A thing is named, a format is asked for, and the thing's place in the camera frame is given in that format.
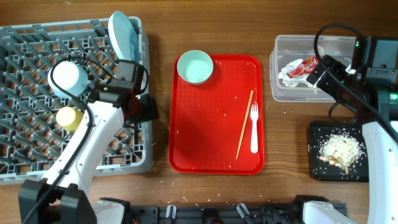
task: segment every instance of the green light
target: green light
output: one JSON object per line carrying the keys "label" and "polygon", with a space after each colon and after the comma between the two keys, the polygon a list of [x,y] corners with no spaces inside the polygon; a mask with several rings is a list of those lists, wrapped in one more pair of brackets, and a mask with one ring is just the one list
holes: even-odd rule
{"label": "green light", "polygon": [[396,100],[397,98],[398,98],[398,95],[390,94],[390,100]]}

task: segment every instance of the clear plastic container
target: clear plastic container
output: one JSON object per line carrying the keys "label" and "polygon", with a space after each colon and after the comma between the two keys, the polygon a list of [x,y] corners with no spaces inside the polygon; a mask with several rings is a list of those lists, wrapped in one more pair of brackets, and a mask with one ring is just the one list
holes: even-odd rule
{"label": "clear plastic container", "polygon": [[[271,53],[270,79],[272,96],[279,102],[334,102],[334,99],[319,88],[311,88],[306,84],[296,87],[285,86],[279,79],[279,72],[288,63],[297,59],[306,60],[314,56],[314,35],[279,35],[275,39],[274,51]],[[355,37],[320,36],[318,50],[334,57],[342,64],[351,63]]]}

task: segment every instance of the pile of white shreds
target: pile of white shreds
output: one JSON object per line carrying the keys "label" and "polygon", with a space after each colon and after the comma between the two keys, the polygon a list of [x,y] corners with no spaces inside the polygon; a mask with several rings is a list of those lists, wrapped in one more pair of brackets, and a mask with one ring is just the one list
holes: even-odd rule
{"label": "pile of white shreds", "polygon": [[319,159],[329,161],[330,165],[340,167],[348,174],[349,166],[364,154],[361,147],[364,148],[363,144],[359,144],[348,133],[331,134],[330,139],[320,149]]}

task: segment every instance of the fork handle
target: fork handle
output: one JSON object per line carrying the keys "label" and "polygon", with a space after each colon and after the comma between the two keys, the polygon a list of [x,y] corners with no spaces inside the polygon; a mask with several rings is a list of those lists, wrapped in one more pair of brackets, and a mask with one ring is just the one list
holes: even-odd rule
{"label": "fork handle", "polygon": [[259,151],[259,144],[257,140],[257,120],[252,121],[250,151],[252,153],[257,153]]}

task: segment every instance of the yellow cup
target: yellow cup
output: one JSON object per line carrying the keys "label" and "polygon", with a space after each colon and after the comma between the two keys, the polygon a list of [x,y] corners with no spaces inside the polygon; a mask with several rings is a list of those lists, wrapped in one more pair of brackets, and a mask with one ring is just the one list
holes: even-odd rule
{"label": "yellow cup", "polygon": [[55,119],[57,120],[57,123],[64,128],[64,130],[75,132],[83,119],[83,113],[66,106],[58,111]]}

